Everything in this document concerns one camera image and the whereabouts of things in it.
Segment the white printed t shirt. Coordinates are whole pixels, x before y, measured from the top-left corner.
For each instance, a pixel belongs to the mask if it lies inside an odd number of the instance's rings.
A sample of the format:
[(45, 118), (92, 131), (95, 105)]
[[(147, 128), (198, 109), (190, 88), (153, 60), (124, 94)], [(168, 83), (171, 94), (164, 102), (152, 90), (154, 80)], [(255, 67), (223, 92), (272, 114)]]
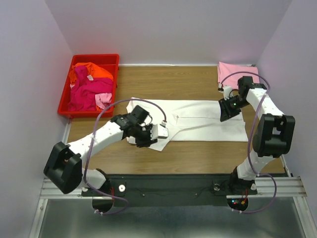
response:
[(166, 114), (168, 138), (159, 139), (150, 149), (162, 151), (171, 141), (247, 142), (242, 114), (220, 121), (220, 105), (208, 100), (149, 100)]

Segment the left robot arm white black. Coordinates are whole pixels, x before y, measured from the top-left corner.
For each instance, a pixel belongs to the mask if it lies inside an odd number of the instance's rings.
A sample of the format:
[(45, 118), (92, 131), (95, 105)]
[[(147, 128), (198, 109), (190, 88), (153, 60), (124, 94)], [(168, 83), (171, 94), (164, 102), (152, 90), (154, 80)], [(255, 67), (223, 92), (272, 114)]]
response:
[(107, 181), (101, 170), (90, 170), (90, 159), (106, 147), (127, 137), (134, 137), (137, 147), (149, 147), (159, 138), (159, 124), (144, 125), (149, 112), (137, 106), (132, 112), (116, 115), (91, 134), (65, 144), (58, 142), (52, 148), (44, 175), (68, 194), (76, 188), (100, 189)]

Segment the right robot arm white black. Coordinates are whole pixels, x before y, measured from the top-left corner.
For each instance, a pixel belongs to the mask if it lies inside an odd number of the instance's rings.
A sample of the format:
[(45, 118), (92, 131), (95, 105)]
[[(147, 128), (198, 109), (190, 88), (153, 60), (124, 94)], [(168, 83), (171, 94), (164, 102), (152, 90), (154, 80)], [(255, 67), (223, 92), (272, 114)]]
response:
[(238, 94), (222, 83), (218, 85), (223, 99), (219, 100), (220, 121), (238, 116), (245, 106), (252, 106), (255, 118), (247, 146), (247, 158), (230, 175), (231, 192), (256, 190), (255, 178), (271, 161), (290, 151), (295, 118), (283, 113), (269, 97), (269, 87), (255, 83), (251, 76), (242, 76), (238, 82)]

